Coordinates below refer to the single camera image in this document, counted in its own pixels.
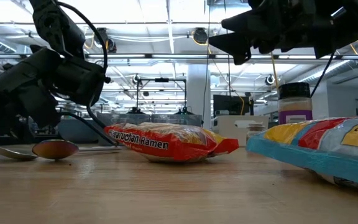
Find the ramen package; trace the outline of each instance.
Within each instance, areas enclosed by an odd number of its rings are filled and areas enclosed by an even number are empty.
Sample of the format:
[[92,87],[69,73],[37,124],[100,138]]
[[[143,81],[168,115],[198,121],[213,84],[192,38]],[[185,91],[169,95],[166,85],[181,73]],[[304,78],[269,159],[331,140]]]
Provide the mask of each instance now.
[[279,125],[250,138],[247,150],[358,188],[358,117]]
[[239,147],[236,139],[227,139],[196,126],[121,123],[108,126],[104,131],[154,162],[196,162],[229,154]]

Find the spice jar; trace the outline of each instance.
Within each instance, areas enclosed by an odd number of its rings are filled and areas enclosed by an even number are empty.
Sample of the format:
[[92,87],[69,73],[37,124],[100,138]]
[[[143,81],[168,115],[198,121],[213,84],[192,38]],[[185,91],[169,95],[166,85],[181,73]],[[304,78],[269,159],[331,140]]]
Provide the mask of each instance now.
[[313,106],[308,83],[289,83],[278,88],[280,124],[292,124],[313,119]]
[[263,124],[248,124],[247,142],[252,137],[266,130]]

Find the jar label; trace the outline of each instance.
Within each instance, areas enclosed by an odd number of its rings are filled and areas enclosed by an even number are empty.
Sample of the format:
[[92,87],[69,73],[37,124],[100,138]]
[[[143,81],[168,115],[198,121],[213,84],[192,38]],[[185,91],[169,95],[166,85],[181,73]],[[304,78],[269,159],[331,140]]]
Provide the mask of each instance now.
[[282,111],[278,113],[278,117],[280,124],[296,124],[312,120],[313,114],[310,110]]

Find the wooden table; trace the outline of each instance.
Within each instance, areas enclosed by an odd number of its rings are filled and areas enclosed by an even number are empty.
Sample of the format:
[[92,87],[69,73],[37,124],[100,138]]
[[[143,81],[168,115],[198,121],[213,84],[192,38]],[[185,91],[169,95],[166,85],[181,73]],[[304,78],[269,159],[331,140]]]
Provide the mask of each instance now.
[[187,165],[123,150],[0,157],[1,223],[358,223],[358,191],[239,149]]

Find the computer monitor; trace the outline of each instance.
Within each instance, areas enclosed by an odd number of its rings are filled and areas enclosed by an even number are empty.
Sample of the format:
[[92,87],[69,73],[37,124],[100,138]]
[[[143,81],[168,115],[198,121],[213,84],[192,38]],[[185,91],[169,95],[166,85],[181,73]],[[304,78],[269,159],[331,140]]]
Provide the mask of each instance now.
[[214,95],[214,117],[216,116],[217,111],[229,111],[230,115],[245,115],[249,112],[249,98],[242,96],[244,100],[244,110],[241,114],[242,100],[240,96],[224,96],[224,95]]

